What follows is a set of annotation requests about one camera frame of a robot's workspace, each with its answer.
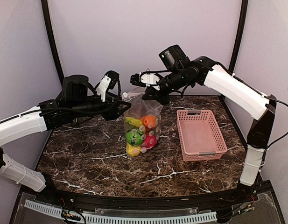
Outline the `yellow toy banana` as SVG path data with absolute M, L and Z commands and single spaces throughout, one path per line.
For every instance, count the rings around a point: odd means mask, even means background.
M 125 122 L 135 127 L 140 127 L 141 125 L 143 125 L 141 120 L 133 117 L 126 117 Z

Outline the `clear zip top bag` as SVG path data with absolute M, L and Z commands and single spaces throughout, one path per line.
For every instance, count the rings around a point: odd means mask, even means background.
M 124 112 L 126 153 L 131 157 L 154 148 L 161 134 L 163 105 L 156 100 L 143 100 L 143 95 L 141 87 L 122 94 L 123 100 L 131 103 L 131 108 Z

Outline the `toy orange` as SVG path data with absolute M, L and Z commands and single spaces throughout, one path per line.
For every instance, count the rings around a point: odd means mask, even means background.
M 152 114 L 140 118 L 140 121 L 146 128 L 149 129 L 156 128 L 157 124 L 159 123 L 159 119 Z

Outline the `green toy watermelon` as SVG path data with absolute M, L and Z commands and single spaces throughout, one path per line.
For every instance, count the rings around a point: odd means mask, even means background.
M 126 141 L 131 146 L 140 146 L 143 143 L 142 135 L 143 132 L 137 131 L 133 133 L 131 130 L 126 133 Z

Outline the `red toy apple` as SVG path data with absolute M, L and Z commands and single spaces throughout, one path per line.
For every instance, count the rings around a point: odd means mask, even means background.
M 157 139 L 154 135 L 150 136 L 149 133 L 145 133 L 145 139 L 142 143 L 142 147 L 146 148 L 146 149 L 151 149 L 153 148 L 156 143 L 157 143 Z

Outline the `yellow toy pepper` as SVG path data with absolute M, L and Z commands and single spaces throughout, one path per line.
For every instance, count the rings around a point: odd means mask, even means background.
M 140 150 L 140 146 L 132 146 L 130 144 L 127 144 L 126 146 L 126 153 L 131 157 L 138 156 L 140 154 Z

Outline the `pink plastic basket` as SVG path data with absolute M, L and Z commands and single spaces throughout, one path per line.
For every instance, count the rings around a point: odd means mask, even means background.
M 211 110 L 177 110 L 183 161 L 220 159 L 227 146 Z

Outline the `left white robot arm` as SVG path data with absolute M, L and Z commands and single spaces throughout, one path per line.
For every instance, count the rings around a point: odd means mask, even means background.
M 35 133 L 59 128 L 78 118 L 101 115 L 106 121 L 116 120 L 130 107 L 131 103 L 112 93 L 106 95 L 105 101 L 99 96 L 72 100 L 57 97 L 0 121 L 0 176 L 41 192 L 49 203 L 57 203 L 60 192 L 55 189 L 51 177 L 16 162 L 3 151 L 2 146 Z

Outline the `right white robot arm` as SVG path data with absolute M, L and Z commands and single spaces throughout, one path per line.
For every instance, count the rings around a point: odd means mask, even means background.
M 162 105 L 169 103 L 169 94 L 185 86 L 206 86 L 224 95 L 253 118 L 247 135 L 247 153 L 240 177 L 240 186 L 233 191 L 233 199 L 241 203 L 251 194 L 251 187 L 264 164 L 264 155 L 275 118 L 275 97 L 254 89 L 232 74 L 219 62 L 201 56 L 193 61 L 185 57 L 179 61 L 167 60 L 168 75 L 161 77 L 157 71 L 140 73 L 139 81 L 146 87 L 145 98 Z

